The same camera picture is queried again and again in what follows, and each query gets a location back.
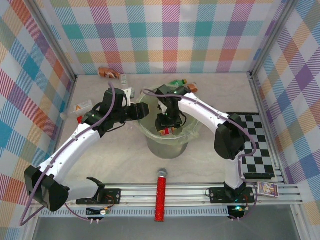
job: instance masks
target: brown object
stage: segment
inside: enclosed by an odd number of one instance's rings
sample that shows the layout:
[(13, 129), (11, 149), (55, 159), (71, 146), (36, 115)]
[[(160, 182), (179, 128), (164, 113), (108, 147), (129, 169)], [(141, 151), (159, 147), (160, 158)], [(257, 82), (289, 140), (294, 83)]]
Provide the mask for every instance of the brown object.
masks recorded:
[(120, 73), (107, 67), (99, 67), (99, 75), (109, 79), (119, 79)]
[(195, 83), (188, 84), (187, 87), (191, 90), (192, 93), (198, 92), (198, 88)]

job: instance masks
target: plaid fabric backdrop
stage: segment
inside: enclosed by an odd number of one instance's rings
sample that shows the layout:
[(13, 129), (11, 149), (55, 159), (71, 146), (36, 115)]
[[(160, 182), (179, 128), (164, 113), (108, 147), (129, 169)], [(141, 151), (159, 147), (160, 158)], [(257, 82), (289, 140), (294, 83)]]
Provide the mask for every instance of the plaid fabric backdrop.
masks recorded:
[(320, 1), (300, 0), (258, 74), (290, 183), (320, 236)]
[(246, 72), (285, 1), (37, 2), (74, 71), (96, 75)]
[(0, 1), (0, 239), (15, 240), (24, 171), (52, 155), (72, 82), (23, 0)]

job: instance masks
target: red cylindrical object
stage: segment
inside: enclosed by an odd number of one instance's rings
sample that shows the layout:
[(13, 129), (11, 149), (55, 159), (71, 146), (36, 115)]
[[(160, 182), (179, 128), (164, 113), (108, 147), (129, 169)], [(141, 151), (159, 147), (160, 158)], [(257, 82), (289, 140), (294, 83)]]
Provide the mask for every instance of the red cylindrical object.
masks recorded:
[(156, 222), (165, 221), (165, 200), (166, 200), (166, 178), (164, 176), (158, 177), (158, 186), (156, 189), (155, 201), (155, 218)]

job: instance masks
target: white floor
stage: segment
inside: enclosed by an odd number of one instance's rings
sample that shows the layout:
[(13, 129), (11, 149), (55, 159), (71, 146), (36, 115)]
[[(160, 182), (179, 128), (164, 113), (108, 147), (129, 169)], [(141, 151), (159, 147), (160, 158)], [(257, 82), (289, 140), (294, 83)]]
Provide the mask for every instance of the white floor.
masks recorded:
[[(245, 73), (213, 74), (136, 74), (127, 75), (129, 86), (136, 92), (142, 88), (187, 79), (197, 83), (198, 97), (222, 112), (258, 112)], [(71, 106), (91, 99), (93, 104), (102, 101), (110, 79), (99, 76), (80, 76)], [(119, 80), (111, 80), (120, 87)], [(77, 128), (76, 119), (67, 119), (61, 136), (64, 143)], [(156, 183), (159, 168), (168, 171), (169, 183), (222, 183), (225, 179), (225, 160), (214, 150), (215, 136), (205, 126), (200, 137), (189, 143), (178, 158), (164, 160), (154, 156), (147, 147), (145, 136), (134, 126), (107, 133), (92, 146), (74, 165), (67, 180), (95, 177), (103, 183)]]

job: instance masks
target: clear plastic bucket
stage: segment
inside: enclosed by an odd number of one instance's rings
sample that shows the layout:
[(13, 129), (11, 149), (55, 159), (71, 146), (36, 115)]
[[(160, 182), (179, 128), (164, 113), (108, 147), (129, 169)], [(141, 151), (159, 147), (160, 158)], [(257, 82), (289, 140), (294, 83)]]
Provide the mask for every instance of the clear plastic bucket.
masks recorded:
[[(154, 90), (158, 87), (160, 86), (151, 87), (150, 89)], [(199, 137), (199, 130), (202, 124), (188, 114), (185, 114), (187, 120), (183, 127), (176, 129), (173, 134), (161, 136), (155, 126), (157, 115), (161, 113), (161, 110), (158, 109), (158, 99), (142, 93), (137, 99), (137, 103), (146, 103), (149, 106), (149, 115), (137, 121), (137, 125), (146, 136), (150, 151), (157, 157), (162, 159), (177, 158), (186, 150), (191, 140)]]

